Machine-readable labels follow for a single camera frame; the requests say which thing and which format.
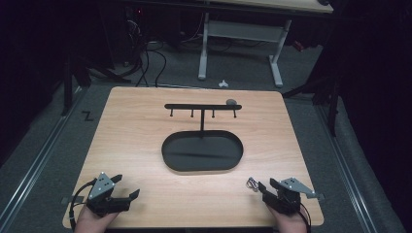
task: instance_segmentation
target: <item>desk top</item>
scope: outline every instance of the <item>desk top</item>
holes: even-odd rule
[[[175,110],[165,104],[225,104],[234,99],[242,109],[205,113],[205,130],[227,130],[239,137],[244,153],[226,171],[176,172],[163,162],[161,145],[172,133],[199,130],[200,112]],[[246,187],[249,177],[265,184],[295,177],[313,189],[284,100],[279,92],[115,87],[88,151],[75,193],[100,172],[123,174],[113,197],[140,188],[128,212],[112,223],[123,227],[273,226],[261,194]],[[81,195],[88,194],[89,189]],[[316,199],[301,195],[313,225],[324,221]],[[76,207],[76,215],[81,207]],[[68,215],[63,224],[70,227]]]
[[[284,10],[295,10],[312,13],[328,13],[333,12],[330,5],[323,6],[318,0],[209,0],[211,2],[240,4],[256,7],[278,8]]]

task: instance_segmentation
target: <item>gray carpet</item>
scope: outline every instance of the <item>gray carpet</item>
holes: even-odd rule
[[[238,47],[230,48],[225,52],[210,52],[208,78],[200,82],[196,78],[199,48],[175,50],[165,46],[160,52],[166,56],[167,65],[158,82],[159,84],[219,88],[218,84],[225,80],[229,84],[229,89],[285,92],[304,84],[322,50],[322,48],[316,48],[298,52],[294,48],[285,47],[279,60],[285,85],[279,89],[274,87],[267,58],[239,52],[243,49]],[[149,52],[149,56],[150,67],[146,78],[148,83],[154,83],[163,65],[163,59],[154,52]],[[140,76],[140,71],[131,76],[132,84],[136,84]],[[51,150],[49,161],[27,195],[8,232],[71,231],[64,229],[61,224],[67,207],[63,199],[73,192],[109,91],[115,85],[119,84],[93,79],[92,86],[77,95],[80,96],[79,104],[68,118]],[[310,96],[297,95],[286,99],[286,104],[313,185],[318,192],[325,195],[325,200],[320,202],[325,223],[313,227],[313,232],[364,232],[347,187],[339,173],[338,163],[334,157],[335,148],[325,131],[325,123],[319,115],[322,107],[312,106],[308,97]],[[62,88],[60,88],[54,95],[53,102],[32,123],[29,132],[12,157],[0,169],[0,176],[3,178],[0,181],[2,187],[0,210],[6,208],[32,161],[42,149],[53,127],[60,120],[60,113],[63,110],[62,103]],[[93,120],[85,120],[84,112],[90,112],[89,118]],[[384,191],[364,159],[341,102],[336,121],[336,133],[335,140],[360,187],[361,195],[372,215],[377,232],[404,232]],[[194,229],[193,231],[268,232],[268,229]],[[153,232],[153,230],[135,232]]]

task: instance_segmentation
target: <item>dark background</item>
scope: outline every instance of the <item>dark background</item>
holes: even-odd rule
[[[408,140],[412,131],[411,3],[351,0],[331,4],[336,15],[364,21],[333,28],[318,21],[296,20],[287,44],[325,46],[308,82],[325,76],[341,79],[339,94],[364,154],[405,228],[412,231],[407,218],[412,209],[408,198],[412,191],[408,163],[412,150]],[[107,68],[128,59],[127,38],[120,33],[124,30],[121,9],[46,1],[0,2],[1,164],[34,117],[50,103],[64,76],[68,48]],[[179,32],[191,35],[200,13],[148,9],[146,17],[151,19],[152,36],[178,46],[185,39]],[[345,69],[336,74],[342,62]]]

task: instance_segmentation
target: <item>oval black tray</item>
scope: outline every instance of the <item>oval black tray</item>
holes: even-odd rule
[[[224,130],[182,131],[167,137],[163,160],[179,172],[217,171],[235,167],[243,155],[240,139]]]

